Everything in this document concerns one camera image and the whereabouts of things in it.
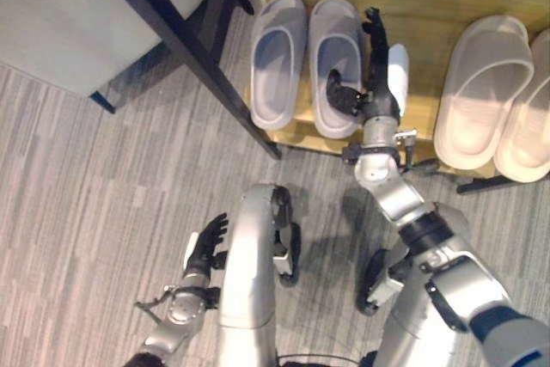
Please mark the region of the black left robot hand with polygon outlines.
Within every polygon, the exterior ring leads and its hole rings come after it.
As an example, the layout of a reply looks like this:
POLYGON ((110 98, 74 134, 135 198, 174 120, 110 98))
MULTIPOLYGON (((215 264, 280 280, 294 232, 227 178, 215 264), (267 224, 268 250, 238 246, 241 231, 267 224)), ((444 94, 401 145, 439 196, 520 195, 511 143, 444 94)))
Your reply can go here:
POLYGON ((213 218, 202 231, 192 233, 184 256, 184 277, 200 273, 209 278, 211 269, 225 268, 228 252, 215 253, 215 249, 223 242, 228 225, 227 213, 224 212, 213 218))

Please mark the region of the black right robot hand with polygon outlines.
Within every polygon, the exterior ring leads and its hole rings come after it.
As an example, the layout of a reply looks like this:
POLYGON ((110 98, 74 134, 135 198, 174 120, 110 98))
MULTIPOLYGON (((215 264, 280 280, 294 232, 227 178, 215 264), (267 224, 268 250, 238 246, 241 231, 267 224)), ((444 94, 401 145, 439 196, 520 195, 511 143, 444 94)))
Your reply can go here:
POLYGON ((327 101, 333 109, 356 118, 388 116, 401 120, 406 111, 410 62, 404 45, 388 44, 380 10, 365 10, 363 31, 370 37, 368 74, 360 90, 345 86, 332 69, 327 78, 327 101))

